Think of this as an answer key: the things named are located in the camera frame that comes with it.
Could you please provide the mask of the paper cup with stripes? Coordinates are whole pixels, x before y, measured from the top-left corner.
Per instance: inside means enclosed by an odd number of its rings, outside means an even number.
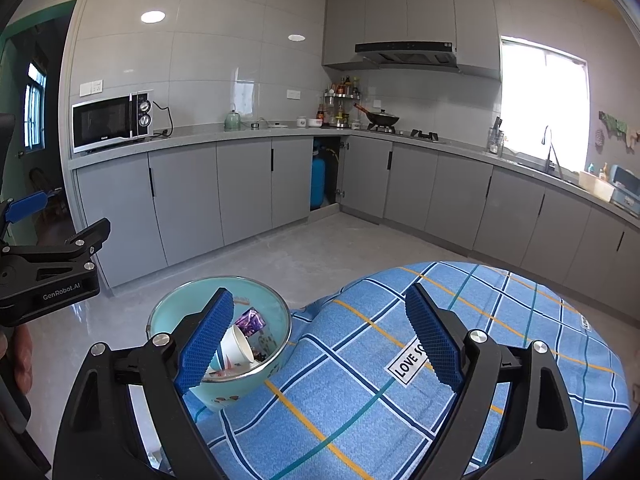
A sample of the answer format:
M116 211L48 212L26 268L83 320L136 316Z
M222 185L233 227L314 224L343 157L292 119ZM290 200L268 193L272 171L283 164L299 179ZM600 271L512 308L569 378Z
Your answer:
M247 338L232 324L222 336L209 367L216 373L242 372L255 363Z

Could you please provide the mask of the purple snack wrapper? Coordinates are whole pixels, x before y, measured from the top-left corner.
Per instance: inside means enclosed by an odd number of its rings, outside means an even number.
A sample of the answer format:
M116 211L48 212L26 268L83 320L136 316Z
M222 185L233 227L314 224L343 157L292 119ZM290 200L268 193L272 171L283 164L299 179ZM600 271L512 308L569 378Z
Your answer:
M245 338L250 339L267 326L262 315L254 308L247 309L234 322Z

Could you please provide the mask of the grey lower kitchen cabinets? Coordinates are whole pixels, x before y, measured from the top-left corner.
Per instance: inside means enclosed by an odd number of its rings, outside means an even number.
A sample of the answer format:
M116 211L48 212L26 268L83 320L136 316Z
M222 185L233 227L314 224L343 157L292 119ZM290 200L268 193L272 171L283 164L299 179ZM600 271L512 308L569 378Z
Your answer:
M78 226L99 218L116 287L309 218L321 130L188 134L68 162ZM538 278L625 318L639 315L639 220L520 162L357 132L338 141L341 211Z

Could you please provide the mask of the grey kitchen cabinets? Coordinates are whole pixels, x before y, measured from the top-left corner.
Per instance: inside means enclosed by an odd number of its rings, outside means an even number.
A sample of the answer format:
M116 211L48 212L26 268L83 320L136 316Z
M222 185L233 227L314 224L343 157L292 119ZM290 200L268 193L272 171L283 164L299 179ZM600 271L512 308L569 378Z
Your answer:
M404 40L451 42L454 73L500 78L495 0L326 0L324 66L379 68L356 55L355 44Z
M321 130L188 134L68 162L78 226L99 218L116 287L309 218ZM625 318L639 315L639 220L520 162L357 132L338 141L341 211L538 278Z

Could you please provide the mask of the grey upper kitchen cabinets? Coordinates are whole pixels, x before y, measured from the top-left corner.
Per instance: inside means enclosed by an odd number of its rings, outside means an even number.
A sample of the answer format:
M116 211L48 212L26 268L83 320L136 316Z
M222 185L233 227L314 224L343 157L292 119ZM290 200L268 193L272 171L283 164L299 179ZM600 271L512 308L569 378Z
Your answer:
M495 0L326 0L324 66L379 68L356 55L355 44L404 40L451 42L454 73L500 78Z

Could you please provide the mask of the black white microwave oven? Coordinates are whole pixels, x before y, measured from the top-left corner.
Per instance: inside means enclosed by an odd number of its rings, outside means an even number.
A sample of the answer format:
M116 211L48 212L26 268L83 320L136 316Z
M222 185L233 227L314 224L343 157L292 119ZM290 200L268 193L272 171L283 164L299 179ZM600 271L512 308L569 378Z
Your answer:
M153 135L151 91L72 106L73 153L88 153Z

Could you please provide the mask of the teal enamel basin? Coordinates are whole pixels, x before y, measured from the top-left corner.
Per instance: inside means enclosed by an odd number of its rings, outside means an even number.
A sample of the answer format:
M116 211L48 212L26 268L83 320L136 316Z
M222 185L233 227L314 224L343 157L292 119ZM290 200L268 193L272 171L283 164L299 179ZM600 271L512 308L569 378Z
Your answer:
M216 412L257 389L284 364L293 321L285 300L250 278L217 276L187 282L160 300L146 323L146 336L170 333L188 314L200 312L217 289L232 295L234 315L200 384L184 396L189 410Z

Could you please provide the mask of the blue plaid tablecloth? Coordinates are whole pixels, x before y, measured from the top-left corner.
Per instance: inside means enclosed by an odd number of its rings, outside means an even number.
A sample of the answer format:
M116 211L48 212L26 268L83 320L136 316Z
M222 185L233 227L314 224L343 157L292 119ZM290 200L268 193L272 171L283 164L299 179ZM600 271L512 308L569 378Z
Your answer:
M582 470L593 472L631 419L620 358L566 300L506 270L422 262L360 278L292 316L282 370L214 410L186 403L232 479L405 479L433 443L454 395L429 365L397 378L413 341L404 297L423 286L467 328L498 344L543 341L572 404Z

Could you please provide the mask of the blue water filter tank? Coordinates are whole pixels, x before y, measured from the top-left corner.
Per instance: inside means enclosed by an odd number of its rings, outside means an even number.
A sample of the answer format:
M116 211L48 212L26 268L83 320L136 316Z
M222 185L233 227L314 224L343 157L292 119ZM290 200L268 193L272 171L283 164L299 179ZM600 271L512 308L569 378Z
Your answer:
M326 198L326 161L314 152L311 163L310 208L319 209Z

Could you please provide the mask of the cream plastic basin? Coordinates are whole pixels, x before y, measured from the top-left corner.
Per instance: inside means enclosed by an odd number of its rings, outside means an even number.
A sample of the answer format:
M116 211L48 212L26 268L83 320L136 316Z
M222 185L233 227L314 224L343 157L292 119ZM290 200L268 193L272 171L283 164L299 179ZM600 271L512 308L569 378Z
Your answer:
M614 193L615 186L608 181L602 180L595 174L590 174L588 171L581 171L578 176L578 185L591 194L597 197L599 200L603 200L608 203Z

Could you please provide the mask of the spice rack with bottles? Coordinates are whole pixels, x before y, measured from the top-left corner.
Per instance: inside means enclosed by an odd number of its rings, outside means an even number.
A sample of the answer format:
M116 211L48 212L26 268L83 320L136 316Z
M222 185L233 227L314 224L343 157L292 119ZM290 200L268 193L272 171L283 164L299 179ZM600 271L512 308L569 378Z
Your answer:
M360 80L357 76L343 76L324 90L320 99L317 118L324 128L350 129L358 120L355 107L361 99Z

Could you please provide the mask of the utensil holder glass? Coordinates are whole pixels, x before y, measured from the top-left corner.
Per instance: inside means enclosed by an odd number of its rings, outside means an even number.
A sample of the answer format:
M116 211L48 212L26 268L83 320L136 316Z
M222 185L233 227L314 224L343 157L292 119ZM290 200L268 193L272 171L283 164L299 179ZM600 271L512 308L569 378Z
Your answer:
M501 130L502 118L497 116L494 124L488 130L487 151L491 154L501 156L503 151L503 131Z

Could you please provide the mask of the black wok pan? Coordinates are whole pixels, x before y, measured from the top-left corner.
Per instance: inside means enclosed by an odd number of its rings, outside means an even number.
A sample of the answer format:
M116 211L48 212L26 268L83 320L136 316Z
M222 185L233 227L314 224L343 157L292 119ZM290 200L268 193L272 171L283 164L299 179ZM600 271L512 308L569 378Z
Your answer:
M398 116L387 114L385 112L371 112L358 103L355 103L354 107L357 110L360 110L360 112L366 114L371 125L383 128L392 128L399 122Z

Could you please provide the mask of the gas stove burner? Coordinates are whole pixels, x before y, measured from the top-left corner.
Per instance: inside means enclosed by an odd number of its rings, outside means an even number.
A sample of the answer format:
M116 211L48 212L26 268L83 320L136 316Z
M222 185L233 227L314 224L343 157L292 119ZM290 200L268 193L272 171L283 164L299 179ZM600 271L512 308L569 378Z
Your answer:
M422 130L412 129L410 132L410 136L412 138L423 139L431 142L439 141L439 135L436 132L431 132L431 131L424 133Z

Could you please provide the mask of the black range hood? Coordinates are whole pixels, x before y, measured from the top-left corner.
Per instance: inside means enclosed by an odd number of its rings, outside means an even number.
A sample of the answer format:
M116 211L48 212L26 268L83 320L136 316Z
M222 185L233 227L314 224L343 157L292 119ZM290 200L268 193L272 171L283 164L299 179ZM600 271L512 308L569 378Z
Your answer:
M383 67L413 67L424 70L459 70L454 45L447 41L377 41L355 44L355 53Z

